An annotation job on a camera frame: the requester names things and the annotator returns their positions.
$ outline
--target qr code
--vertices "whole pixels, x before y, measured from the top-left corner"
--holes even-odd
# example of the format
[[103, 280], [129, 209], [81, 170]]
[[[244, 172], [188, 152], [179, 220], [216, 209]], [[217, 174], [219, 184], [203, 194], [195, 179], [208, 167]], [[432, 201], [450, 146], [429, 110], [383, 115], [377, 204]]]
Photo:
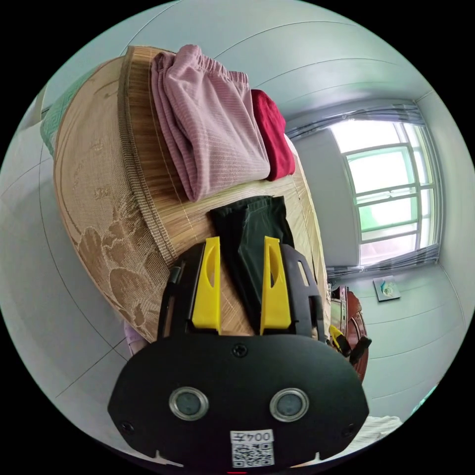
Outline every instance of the qr code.
[[272, 443], [233, 444], [233, 467], [265, 467], [274, 464]]

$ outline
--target black pants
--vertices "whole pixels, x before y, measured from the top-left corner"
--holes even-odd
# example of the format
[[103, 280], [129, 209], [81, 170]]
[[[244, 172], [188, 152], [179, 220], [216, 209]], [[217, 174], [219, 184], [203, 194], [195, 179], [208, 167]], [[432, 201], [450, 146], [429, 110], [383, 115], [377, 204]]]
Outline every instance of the black pants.
[[254, 196], [209, 212], [220, 237], [221, 253], [244, 305], [249, 323], [259, 334], [264, 275], [264, 237], [294, 247], [283, 196]]

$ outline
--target woven mat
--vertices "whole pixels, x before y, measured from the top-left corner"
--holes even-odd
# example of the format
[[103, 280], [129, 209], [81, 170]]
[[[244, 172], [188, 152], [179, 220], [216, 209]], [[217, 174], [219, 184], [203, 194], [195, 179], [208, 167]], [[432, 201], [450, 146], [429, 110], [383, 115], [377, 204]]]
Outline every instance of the woven mat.
[[[283, 195], [295, 247], [305, 255], [320, 293], [327, 293], [317, 217], [299, 160], [276, 182], [253, 182], [191, 203], [160, 131], [149, 87], [160, 50], [131, 47], [83, 84], [56, 139], [54, 183], [60, 214], [91, 279], [147, 341], [156, 340], [168, 269], [197, 242], [213, 236], [212, 208], [244, 197]], [[252, 334], [222, 265], [223, 333]], [[326, 328], [330, 299], [325, 299]]]

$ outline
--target window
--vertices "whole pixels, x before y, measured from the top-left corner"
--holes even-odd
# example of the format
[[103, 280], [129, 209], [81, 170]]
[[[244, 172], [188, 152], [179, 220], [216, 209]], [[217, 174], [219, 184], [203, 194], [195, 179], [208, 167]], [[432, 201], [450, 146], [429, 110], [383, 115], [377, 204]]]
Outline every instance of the window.
[[330, 129], [353, 193], [360, 265], [435, 243], [439, 190], [424, 127], [348, 120]]

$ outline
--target screw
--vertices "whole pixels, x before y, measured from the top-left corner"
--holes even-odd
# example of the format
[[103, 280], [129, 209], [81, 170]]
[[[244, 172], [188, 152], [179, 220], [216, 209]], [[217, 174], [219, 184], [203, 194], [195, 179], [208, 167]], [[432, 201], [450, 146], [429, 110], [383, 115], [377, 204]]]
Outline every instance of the screw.
[[134, 426], [130, 422], [121, 422], [120, 427], [127, 434], [132, 434], [134, 432]]
[[232, 353], [237, 358], [244, 358], [247, 355], [247, 348], [242, 343], [233, 346]]
[[353, 435], [353, 432], [355, 431], [355, 425], [354, 424], [350, 424], [346, 429], [343, 430], [343, 432], [341, 433], [341, 435], [343, 437], [349, 437], [351, 435]]

